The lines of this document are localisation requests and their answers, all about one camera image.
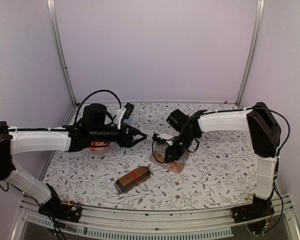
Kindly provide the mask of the brown plaid glasses case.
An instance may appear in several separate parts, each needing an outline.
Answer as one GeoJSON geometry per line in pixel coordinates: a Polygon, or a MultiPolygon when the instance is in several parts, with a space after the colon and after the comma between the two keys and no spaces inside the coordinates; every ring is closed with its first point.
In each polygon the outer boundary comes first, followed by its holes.
{"type": "Polygon", "coordinates": [[[126,193],[149,179],[150,176],[150,170],[146,166],[140,166],[120,177],[115,182],[115,188],[121,194],[126,193]]]}

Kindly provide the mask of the pink glasses case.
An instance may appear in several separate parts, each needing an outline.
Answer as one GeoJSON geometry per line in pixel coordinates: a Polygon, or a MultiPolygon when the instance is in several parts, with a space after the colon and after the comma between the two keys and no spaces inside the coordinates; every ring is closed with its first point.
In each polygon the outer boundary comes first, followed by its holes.
{"type": "Polygon", "coordinates": [[[166,133],[154,133],[152,136],[150,160],[166,170],[179,174],[183,171],[190,153],[177,140],[177,136],[166,133]]]}

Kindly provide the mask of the front aluminium rail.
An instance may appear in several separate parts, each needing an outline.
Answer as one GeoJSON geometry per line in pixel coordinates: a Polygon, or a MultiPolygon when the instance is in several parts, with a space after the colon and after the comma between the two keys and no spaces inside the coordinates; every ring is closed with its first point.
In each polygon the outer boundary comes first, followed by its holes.
{"type": "Polygon", "coordinates": [[[79,221],[51,221],[29,197],[21,201],[11,240],[300,240],[288,195],[273,197],[274,214],[236,222],[231,207],[124,210],[83,206],[79,221]]]}

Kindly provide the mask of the aluminium frame post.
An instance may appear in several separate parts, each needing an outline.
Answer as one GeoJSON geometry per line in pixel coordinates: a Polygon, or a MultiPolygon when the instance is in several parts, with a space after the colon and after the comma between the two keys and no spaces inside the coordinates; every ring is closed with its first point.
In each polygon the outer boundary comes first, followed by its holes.
{"type": "Polygon", "coordinates": [[[77,100],[75,97],[75,92],[74,92],[74,89],[73,89],[73,86],[71,83],[65,54],[63,51],[62,40],[61,40],[61,35],[60,35],[60,30],[59,30],[59,25],[58,25],[56,6],[55,6],[55,0],[47,0],[46,3],[47,3],[47,10],[48,10],[48,16],[49,16],[49,20],[50,20],[52,35],[54,38],[54,43],[55,43],[55,47],[56,47],[57,56],[59,59],[62,77],[63,77],[64,83],[65,83],[65,88],[68,93],[71,104],[75,107],[77,105],[77,100]]]}
{"type": "Polygon", "coordinates": [[[265,1],[257,0],[256,1],[256,10],[254,16],[254,23],[252,28],[252,37],[250,41],[250,46],[248,49],[247,59],[242,75],[241,84],[239,86],[239,91],[236,97],[235,104],[239,107],[243,102],[243,98],[247,89],[250,73],[253,66],[253,61],[255,57],[255,52],[258,45],[258,39],[262,27],[263,13],[264,13],[265,1]]]}

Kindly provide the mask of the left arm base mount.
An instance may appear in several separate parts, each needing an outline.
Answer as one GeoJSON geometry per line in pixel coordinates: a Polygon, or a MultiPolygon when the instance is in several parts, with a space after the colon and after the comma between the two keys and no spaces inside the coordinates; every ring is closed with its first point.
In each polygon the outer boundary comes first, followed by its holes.
{"type": "Polygon", "coordinates": [[[38,213],[52,219],[78,223],[82,214],[82,204],[73,200],[62,202],[53,187],[48,183],[46,185],[50,190],[51,198],[46,203],[40,205],[38,213]]]}

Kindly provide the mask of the left aluminium frame post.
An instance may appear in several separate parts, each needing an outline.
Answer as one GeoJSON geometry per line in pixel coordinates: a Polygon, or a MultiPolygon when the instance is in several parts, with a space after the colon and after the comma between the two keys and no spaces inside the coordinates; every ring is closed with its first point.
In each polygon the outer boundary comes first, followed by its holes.
{"type": "Polygon", "coordinates": [[[61,35],[60,35],[60,30],[59,30],[59,25],[58,25],[56,6],[55,6],[55,0],[47,0],[46,3],[47,3],[47,10],[48,10],[48,16],[49,16],[49,20],[50,20],[52,35],[54,38],[54,43],[55,43],[55,47],[56,47],[57,56],[59,59],[62,77],[63,77],[64,83],[65,83],[65,88],[68,93],[71,104],[75,107],[77,105],[77,100],[75,97],[75,92],[74,92],[74,89],[73,89],[73,86],[71,83],[65,54],[63,51],[62,40],[61,40],[61,35]]]}

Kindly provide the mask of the right aluminium frame post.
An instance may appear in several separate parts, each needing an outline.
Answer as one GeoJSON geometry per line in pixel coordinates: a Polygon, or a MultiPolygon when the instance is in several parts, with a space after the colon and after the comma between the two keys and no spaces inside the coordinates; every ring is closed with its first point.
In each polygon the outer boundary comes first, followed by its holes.
{"type": "Polygon", "coordinates": [[[254,16],[254,23],[252,28],[252,37],[250,41],[250,46],[248,49],[247,59],[242,75],[241,84],[239,86],[239,91],[236,97],[235,104],[239,107],[243,102],[243,98],[247,89],[250,73],[253,66],[253,61],[255,57],[255,52],[258,45],[258,39],[262,27],[263,13],[264,13],[265,1],[257,0],[256,1],[256,10],[254,16]]]}

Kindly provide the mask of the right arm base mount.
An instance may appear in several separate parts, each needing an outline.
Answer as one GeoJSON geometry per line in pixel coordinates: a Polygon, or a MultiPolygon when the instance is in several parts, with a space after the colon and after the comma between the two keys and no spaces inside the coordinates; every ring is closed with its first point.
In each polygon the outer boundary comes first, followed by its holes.
{"type": "Polygon", "coordinates": [[[267,216],[271,216],[275,213],[271,197],[262,199],[256,195],[252,198],[252,203],[233,207],[229,215],[233,218],[235,223],[242,223],[251,221],[267,216]]]}

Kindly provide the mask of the red patterned bowl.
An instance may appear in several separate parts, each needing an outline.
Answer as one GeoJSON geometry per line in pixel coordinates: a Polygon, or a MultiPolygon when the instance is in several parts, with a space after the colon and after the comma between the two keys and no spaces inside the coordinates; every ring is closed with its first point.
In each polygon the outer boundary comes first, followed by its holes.
{"type": "Polygon", "coordinates": [[[101,154],[106,152],[109,146],[109,142],[92,142],[88,149],[95,154],[101,154]]]}

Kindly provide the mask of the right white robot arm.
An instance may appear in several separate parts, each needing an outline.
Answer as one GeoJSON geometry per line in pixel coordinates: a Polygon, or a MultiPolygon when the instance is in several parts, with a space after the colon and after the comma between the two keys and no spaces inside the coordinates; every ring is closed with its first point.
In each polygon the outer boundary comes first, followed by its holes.
{"type": "Polygon", "coordinates": [[[250,204],[248,213],[259,218],[278,175],[281,138],[279,114],[263,102],[241,109],[198,110],[187,115],[175,109],[167,123],[177,132],[165,137],[163,162],[174,167],[189,160],[182,180],[190,190],[176,203],[196,207],[250,204]]]}

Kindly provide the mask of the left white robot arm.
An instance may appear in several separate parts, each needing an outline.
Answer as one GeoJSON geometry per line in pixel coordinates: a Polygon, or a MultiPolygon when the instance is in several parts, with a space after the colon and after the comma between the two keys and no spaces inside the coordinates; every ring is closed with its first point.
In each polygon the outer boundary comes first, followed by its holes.
{"type": "Polygon", "coordinates": [[[65,210],[58,195],[13,163],[13,156],[46,151],[80,152],[95,142],[132,148],[147,138],[145,133],[124,123],[133,109],[134,105],[127,103],[111,115],[105,105],[93,103],[83,109],[82,117],[76,118],[72,125],[56,128],[18,128],[0,121],[0,181],[33,197],[53,217],[60,217],[65,210]]]}

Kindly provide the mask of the light blue mug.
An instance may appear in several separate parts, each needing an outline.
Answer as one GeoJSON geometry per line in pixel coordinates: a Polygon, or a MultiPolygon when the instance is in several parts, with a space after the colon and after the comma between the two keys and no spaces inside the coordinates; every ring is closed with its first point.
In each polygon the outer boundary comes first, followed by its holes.
{"type": "Polygon", "coordinates": [[[124,119],[123,123],[125,123],[126,125],[132,125],[132,119],[129,117],[127,119],[124,119]]]}

